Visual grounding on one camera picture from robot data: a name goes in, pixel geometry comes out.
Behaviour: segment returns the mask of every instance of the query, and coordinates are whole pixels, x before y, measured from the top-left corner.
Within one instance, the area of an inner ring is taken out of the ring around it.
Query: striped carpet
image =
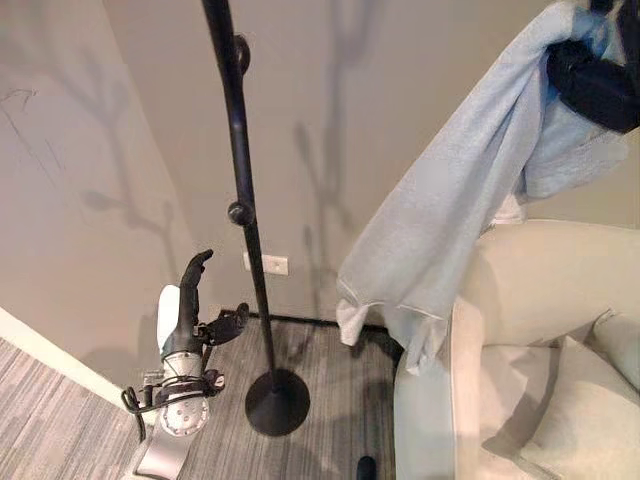
[[[244,396],[265,370],[257,321],[214,353],[226,376],[181,479],[344,479],[371,455],[394,477],[393,370],[397,346],[366,332],[348,348],[334,327],[273,323],[280,366],[309,387],[305,423],[284,438],[254,432]],[[137,443],[128,414],[0,340],[0,479],[118,479]]]

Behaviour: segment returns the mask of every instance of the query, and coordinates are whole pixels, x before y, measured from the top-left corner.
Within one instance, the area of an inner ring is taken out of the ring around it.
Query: beige wall
[[[101,2],[3,1],[0,23],[0,305],[138,384],[193,251],[175,191]]]
[[[499,52],[547,3],[232,0],[248,38],[245,77],[274,313],[334,318],[342,259],[386,194]],[[218,257],[212,298],[252,300],[234,199],[222,88],[198,0],[105,0],[190,229]],[[637,226],[637,154],[537,216]]]

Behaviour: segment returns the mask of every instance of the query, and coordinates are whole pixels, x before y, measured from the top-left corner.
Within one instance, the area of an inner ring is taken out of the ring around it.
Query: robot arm
[[[141,443],[122,480],[175,480],[195,436],[209,420],[208,397],[224,389],[224,375],[206,370],[206,364],[213,346],[242,333],[249,307],[243,303],[214,322],[199,323],[197,287],[204,262],[212,255],[207,250],[193,257],[180,288],[167,285],[160,294],[157,340],[163,369],[145,374],[142,406],[131,387],[122,393],[125,407],[141,428]],[[157,417],[150,437],[145,438],[142,413],[150,411],[156,411]]]

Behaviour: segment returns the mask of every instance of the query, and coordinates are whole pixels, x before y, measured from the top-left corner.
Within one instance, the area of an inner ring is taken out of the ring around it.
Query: wall outlet
[[[249,263],[249,253],[244,252],[242,258],[244,260],[245,270],[250,272],[251,264]],[[262,268],[264,268],[264,273],[288,276],[289,275],[289,258],[274,257],[273,255],[262,255]]]

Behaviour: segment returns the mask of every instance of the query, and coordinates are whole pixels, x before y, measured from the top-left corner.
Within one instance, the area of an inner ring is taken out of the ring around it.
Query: gray towel
[[[353,345],[382,314],[419,373],[440,348],[477,238],[509,193],[542,198],[586,183],[626,157],[622,137],[562,104],[546,49],[583,39],[617,58],[615,29],[572,3],[545,9],[496,60],[386,198],[338,274],[337,318]]]

